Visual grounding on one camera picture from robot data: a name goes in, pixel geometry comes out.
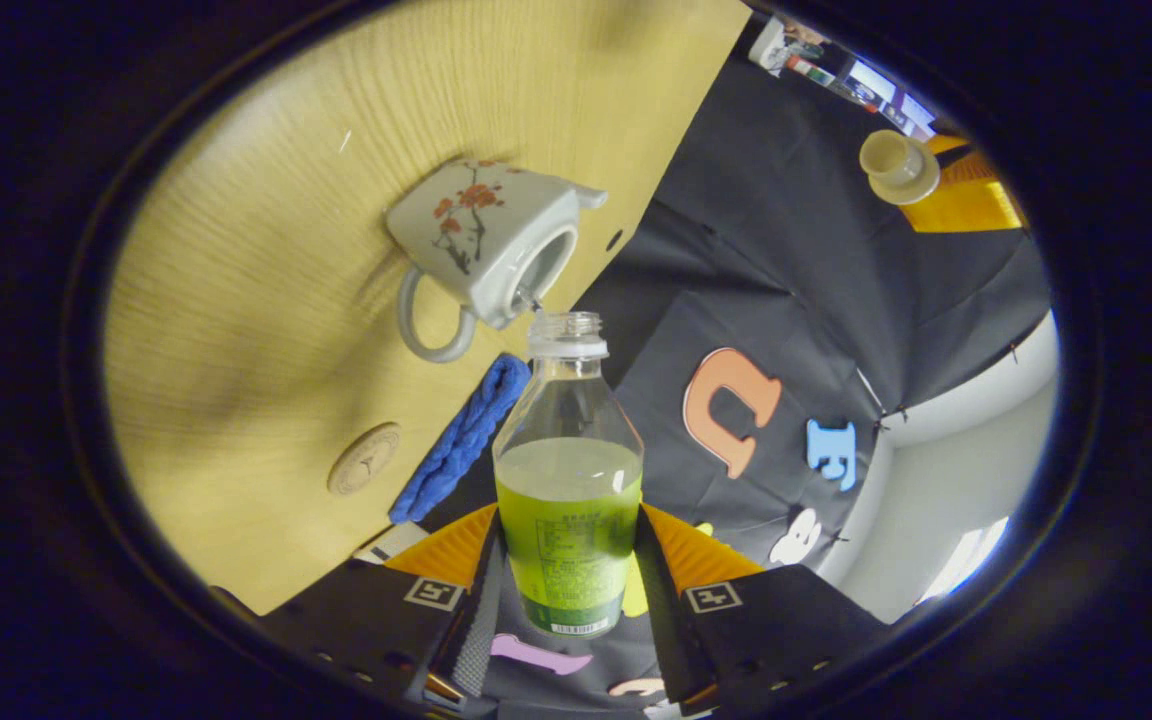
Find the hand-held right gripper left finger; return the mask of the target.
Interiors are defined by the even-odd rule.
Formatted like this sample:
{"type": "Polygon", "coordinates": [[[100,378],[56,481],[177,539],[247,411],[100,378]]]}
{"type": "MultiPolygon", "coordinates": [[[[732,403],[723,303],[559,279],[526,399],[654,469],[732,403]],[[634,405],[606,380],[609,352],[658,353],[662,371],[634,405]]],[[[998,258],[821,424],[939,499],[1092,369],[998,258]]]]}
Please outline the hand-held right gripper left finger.
{"type": "Polygon", "coordinates": [[[488,706],[502,528],[488,503],[382,562],[351,559],[262,630],[389,706],[488,706]]]}

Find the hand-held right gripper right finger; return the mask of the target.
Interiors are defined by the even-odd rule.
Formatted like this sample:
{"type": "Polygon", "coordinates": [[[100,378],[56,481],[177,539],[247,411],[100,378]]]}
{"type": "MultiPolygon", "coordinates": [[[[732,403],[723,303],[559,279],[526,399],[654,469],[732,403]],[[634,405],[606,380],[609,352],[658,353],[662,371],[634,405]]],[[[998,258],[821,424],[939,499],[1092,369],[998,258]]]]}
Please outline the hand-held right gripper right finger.
{"type": "Polygon", "coordinates": [[[760,568],[647,503],[636,559],[666,694],[687,717],[805,714],[887,637],[814,571],[760,568]]]}

